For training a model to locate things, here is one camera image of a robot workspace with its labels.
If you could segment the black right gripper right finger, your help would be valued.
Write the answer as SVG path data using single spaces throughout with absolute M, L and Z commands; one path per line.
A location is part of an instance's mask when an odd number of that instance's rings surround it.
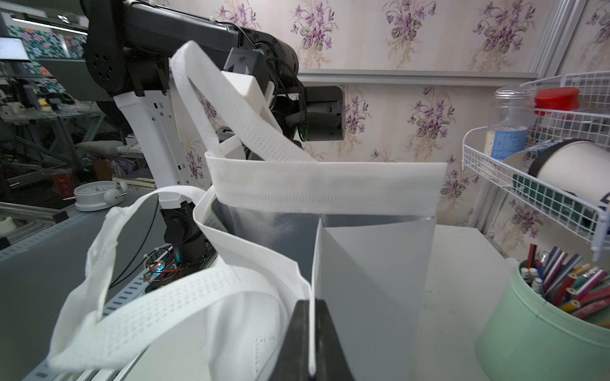
M 315 375 L 317 381 L 354 381 L 327 303 L 315 301 Z

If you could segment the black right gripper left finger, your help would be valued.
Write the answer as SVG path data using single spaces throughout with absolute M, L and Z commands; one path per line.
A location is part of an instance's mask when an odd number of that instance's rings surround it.
M 296 303 L 270 381 L 306 381 L 310 379 L 309 302 Z

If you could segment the white insulated delivery bag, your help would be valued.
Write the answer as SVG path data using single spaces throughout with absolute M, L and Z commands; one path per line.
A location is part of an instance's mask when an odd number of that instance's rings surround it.
M 317 161 L 252 106 L 246 82 L 215 68 L 195 42 L 170 66 L 189 79 L 179 94 L 197 87 L 218 111 L 219 142 L 206 148 L 208 190 L 157 193 L 195 204 L 197 231 L 219 263 L 85 326 L 59 356 L 63 371 L 123 368 L 194 317 L 211 379 L 267 380 L 296 303 L 313 302 L 322 263 L 336 263 L 330 303 L 349 360 L 364 360 L 378 378 L 403 374 L 446 165 Z M 84 281 L 100 276 L 108 292 L 119 236 L 140 207 L 109 210 Z

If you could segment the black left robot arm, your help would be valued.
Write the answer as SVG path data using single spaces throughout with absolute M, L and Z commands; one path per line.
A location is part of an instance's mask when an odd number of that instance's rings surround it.
M 345 120 L 338 87 L 306 87 L 298 79 L 296 51 L 268 33 L 214 21 L 149 1 L 84 1 L 89 20 L 85 62 L 95 82 L 133 130 L 158 187 L 199 185 L 207 173 L 203 157 L 182 146 L 170 106 L 195 103 L 196 122 L 211 132 L 207 149 L 219 142 L 219 114 L 197 87 L 184 95 L 187 76 L 171 68 L 171 57 L 195 42 L 215 68 L 234 74 L 261 93 L 262 114 L 292 143 L 338 141 Z

